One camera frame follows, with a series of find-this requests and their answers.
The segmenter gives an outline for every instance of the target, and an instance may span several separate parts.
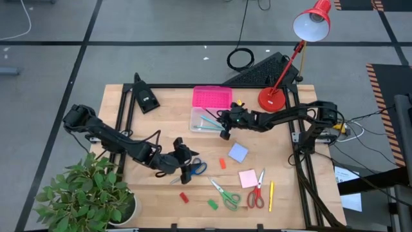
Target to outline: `blue sticky note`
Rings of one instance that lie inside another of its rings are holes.
[[[243,162],[246,157],[247,151],[247,148],[238,143],[235,143],[229,152],[229,157],[238,162]]]

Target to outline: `red block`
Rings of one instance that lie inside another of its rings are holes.
[[[185,203],[188,203],[188,202],[189,202],[189,199],[186,197],[186,195],[185,195],[184,192],[181,192],[181,193],[179,194],[179,196],[182,198],[182,200],[183,200]]]

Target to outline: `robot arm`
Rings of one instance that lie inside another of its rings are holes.
[[[298,143],[301,151],[313,153],[315,150],[315,140],[320,136],[325,128],[331,128],[337,124],[337,106],[332,102],[315,101],[309,104],[300,104],[276,113],[261,113],[258,111],[248,112],[241,106],[233,102],[230,110],[218,111],[218,122],[225,130],[221,131],[220,137],[229,140],[232,128],[254,130],[265,132],[274,126],[284,122],[302,119],[311,124],[307,131],[303,131],[294,139]],[[308,110],[318,108],[316,117],[308,115]]]
[[[191,160],[193,155],[199,155],[191,151],[183,144],[182,138],[177,138],[174,142],[174,151],[161,155],[160,145],[147,142],[145,140],[132,140],[117,130],[104,124],[95,111],[84,105],[74,104],[67,115],[63,118],[64,129],[68,132],[88,132],[90,135],[102,141],[104,149],[114,153],[126,152],[134,161],[151,169],[159,169],[165,174],[172,174],[177,168],[182,169],[182,176],[187,178],[184,173],[188,169],[186,162]]]

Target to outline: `yellow object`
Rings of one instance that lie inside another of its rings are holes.
[[[343,134],[345,134],[346,133],[346,127],[345,127],[345,124],[344,123],[338,123],[338,124],[336,124],[335,126],[333,126],[333,129],[336,129],[336,130],[341,130],[341,133],[343,133]]]
[[[273,183],[273,181],[270,181],[269,212],[272,212],[272,201],[273,201],[274,188],[275,188],[275,183]]]

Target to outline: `yellow pencil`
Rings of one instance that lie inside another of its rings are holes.
[[[272,212],[272,201],[273,201],[273,190],[275,188],[275,183],[270,181],[270,199],[269,199],[269,212]]]

